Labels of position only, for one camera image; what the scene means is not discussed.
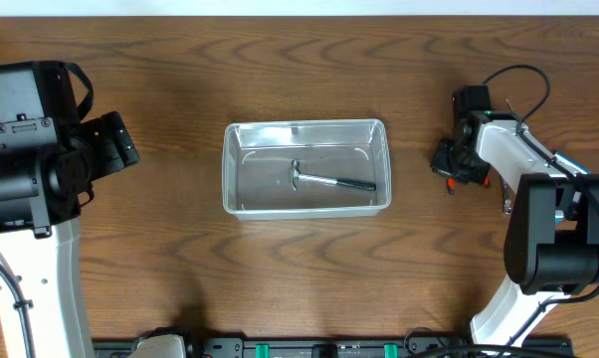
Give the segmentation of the red handled cutting pliers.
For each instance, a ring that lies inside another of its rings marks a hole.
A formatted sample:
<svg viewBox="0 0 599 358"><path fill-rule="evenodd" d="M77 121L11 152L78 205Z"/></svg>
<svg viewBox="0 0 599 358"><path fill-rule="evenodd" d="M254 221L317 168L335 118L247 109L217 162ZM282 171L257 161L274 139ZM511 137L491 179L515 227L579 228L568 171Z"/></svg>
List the red handled cutting pliers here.
<svg viewBox="0 0 599 358"><path fill-rule="evenodd" d="M457 179L455 179L455 178L452 178L452 177L450 177L450 178L447 178L447 179L446 179L446 189L447 189L447 191L448 191L448 193L449 193L450 195L455 195L455 194L456 194L456 187L457 187L457 184L461 184L461 181L458 181ZM491 187L491 181L490 181L490 178L489 178L489 177L487 177L487 178L486 178L486 179L485 179L485 180L484 180L484 181L481 183L481 186L482 186L482 187L484 187L484 188L486 188L486 189L489 189L489 188Z"/></svg>

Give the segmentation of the clear plastic container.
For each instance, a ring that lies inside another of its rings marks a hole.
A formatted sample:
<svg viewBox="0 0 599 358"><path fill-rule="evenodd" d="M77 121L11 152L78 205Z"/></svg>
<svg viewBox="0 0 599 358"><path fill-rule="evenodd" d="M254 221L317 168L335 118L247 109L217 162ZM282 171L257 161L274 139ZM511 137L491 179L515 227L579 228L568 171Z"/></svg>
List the clear plastic container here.
<svg viewBox="0 0 599 358"><path fill-rule="evenodd" d="M299 171L373 182L375 191L290 182ZM326 119L233 123L225 130L222 196L239 220L374 216L392 201L390 151L383 122Z"/></svg>

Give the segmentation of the small claw hammer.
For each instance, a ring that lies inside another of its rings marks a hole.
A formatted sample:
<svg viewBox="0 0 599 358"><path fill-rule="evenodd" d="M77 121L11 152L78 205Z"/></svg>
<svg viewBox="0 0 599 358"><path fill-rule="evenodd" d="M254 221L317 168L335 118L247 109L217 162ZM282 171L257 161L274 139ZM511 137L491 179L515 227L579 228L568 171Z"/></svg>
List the small claw hammer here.
<svg viewBox="0 0 599 358"><path fill-rule="evenodd" d="M317 183L322 185L329 186L339 186L346 188L353 188L364 191L375 191L377 186L373 182L360 181L360 180L352 180L352 179L341 179L341 178L332 178L332 177L324 177L313 174L305 174L300 172L300 162L298 160L291 161L291 173L290 173L290 182L294 191L298 189L297 182L309 182L309 183Z"/></svg>

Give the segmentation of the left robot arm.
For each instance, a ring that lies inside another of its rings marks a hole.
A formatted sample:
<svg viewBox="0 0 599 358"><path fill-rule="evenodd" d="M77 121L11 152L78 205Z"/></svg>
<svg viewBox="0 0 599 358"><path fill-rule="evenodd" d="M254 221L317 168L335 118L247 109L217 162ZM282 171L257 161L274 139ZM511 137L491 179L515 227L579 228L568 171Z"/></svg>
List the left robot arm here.
<svg viewBox="0 0 599 358"><path fill-rule="evenodd" d="M90 118L85 73L0 65L0 324L11 357L95 353L80 278L80 215L95 181L139 156L117 112Z"/></svg>

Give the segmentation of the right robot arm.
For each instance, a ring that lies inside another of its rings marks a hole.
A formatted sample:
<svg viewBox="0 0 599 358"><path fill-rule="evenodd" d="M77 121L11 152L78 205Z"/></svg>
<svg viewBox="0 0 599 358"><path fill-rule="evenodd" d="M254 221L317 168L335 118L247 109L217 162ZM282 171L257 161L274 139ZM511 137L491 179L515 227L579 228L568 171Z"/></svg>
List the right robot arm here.
<svg viewBox="0 0 599 358"><path fill-rule="evenodd" d="M433 172L486 187L495 170L508 194L503 246L506 276L470 321L471 340L505 354L555 306L599 294L599 174L552 153L521 116L497 111L487 86L452 96L454 134L439 142Z"/></svg>

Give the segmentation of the black yellow screwdriver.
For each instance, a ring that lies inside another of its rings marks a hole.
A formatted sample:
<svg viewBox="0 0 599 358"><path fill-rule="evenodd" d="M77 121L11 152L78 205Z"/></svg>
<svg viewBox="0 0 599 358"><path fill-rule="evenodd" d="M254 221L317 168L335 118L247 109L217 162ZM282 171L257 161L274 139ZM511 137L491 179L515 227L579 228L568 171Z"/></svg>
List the black yellow screwdriver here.
<svg viewBox="0 0 599 358"><path fill-rule="evenodd" d="M517 116L517 112L516 112L516 110L514 109L514 107L513 107L512 103L511 103L511 101L510 101L510 99L509 99L508 97L506 97L506 98L505 98L505 103L506 103L506 105L507 105L507 107L508 107L508 111L509 111L509 113L510 113L512 116Z"/></svg>

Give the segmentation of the blue white product box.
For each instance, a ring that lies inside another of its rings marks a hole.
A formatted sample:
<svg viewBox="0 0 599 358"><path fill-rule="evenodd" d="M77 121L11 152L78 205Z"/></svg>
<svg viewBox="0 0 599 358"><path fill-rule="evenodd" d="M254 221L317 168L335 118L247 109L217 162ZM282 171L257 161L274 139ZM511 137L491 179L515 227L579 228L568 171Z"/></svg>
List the blue white product box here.
<svg viewBox="0 0 599 358"><path fill-rule="evenodd" d="M563 153L557 151L554 153L555 158L557 159L557 163L565 168L568 172L576 175L576 174L589 174L590 171L586 169L584 166L579 163L573 161L569 157L565 156Z"/></svg>

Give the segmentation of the black mounting rail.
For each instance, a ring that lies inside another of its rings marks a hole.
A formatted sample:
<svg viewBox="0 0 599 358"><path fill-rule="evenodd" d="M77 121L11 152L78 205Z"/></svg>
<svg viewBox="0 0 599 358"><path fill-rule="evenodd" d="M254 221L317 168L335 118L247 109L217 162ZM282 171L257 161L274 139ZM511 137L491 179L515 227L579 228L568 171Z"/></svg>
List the black mounting rail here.
<svg viewBox="0 0 599 358"><path fill-rule="evenodd" d="M158 328L144 336L127 340L96 340L98 357L132 357L151 338L172 333L184 338L185 357L202 358L347 358L347 357L572 357L573 345L568 338L528 338L519 347L508 346L502 353L478 351L466 336L416 328L403 338L341 340L248 339L246 337L207 337L177 328Z"/></svg>

